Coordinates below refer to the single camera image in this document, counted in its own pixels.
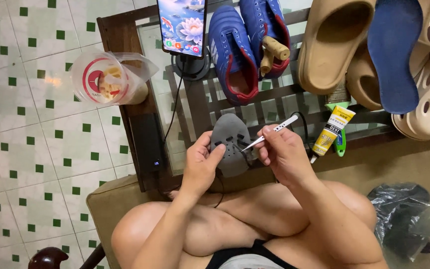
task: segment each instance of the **plastic cup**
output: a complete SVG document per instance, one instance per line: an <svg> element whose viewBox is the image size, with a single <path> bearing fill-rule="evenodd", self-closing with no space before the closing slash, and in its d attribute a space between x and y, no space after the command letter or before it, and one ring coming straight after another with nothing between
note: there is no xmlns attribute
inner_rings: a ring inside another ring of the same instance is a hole
<svg viewBox="0 0 430 269"><path fill-rule="evenodd" d="M141 79L111 54L86 52L71 67L74 94L81 100L99 104L138 104L148 88Z"/></svg>

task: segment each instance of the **phone screen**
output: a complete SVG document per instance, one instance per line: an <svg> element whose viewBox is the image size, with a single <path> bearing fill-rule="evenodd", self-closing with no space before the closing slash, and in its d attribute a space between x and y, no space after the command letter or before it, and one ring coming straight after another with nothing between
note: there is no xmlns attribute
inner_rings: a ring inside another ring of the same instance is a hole
<svg viewBox="0 0 430 269"><path fill-rule="evenodd" d="M164 51L203 56L206 0L158 0Z"/></svg>

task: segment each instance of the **blue sneaker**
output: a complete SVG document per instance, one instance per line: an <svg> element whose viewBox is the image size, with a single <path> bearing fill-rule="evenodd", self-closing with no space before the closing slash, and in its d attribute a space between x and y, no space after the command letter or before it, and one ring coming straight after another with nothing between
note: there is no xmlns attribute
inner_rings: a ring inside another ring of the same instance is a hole
<svg viewBox="0 0 430 269"><path fill-rule="evenodd" d="M221 6L208 31L212 62L228 101L248 105L258 94L258 67L243 20L231 6Z"/></svg>
<svg viewBox="0 0 430 269"><path fill-rule="evenodd" d="M266 35L290 48L290 33L278 0L240 0L240 11L251 40L251 50L255 55L257 66L261 65L263 59L262 41ZM280 77L289 63L290 59L281 61L275 58L273 68L265 78Z"/></svg>

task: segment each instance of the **gray foam pad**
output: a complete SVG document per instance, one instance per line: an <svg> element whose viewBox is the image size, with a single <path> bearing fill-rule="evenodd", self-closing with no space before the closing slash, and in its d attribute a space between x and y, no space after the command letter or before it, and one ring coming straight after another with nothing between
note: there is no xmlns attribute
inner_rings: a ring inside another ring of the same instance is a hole
<svg viewBox="0 0 430 269"><path fill-rule="evenodd" d="M251 144L248 128L235 114L229 113L221 116L215 124L211 148L223 143L226 146L225 155L218 164L224 177L238 176L248 170L247 160L252 161L251 149L246 150L245 156L240 152L246 148L239 142Z"/></svg>

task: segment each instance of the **yellow glue tube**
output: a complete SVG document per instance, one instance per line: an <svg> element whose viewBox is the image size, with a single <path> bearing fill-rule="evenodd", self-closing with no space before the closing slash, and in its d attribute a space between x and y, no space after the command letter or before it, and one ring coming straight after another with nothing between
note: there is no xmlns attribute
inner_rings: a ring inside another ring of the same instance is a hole
<svg viewBox="0 0 430 269"><path fill-rule="evenodd" d="M356 113L346 108L340 106L334 107L330 119L314 144L311 163L314 163L317 158L326 154L331 144L333 144L338 135L341 135L341 131L343 131L355 114Z"/></svg>

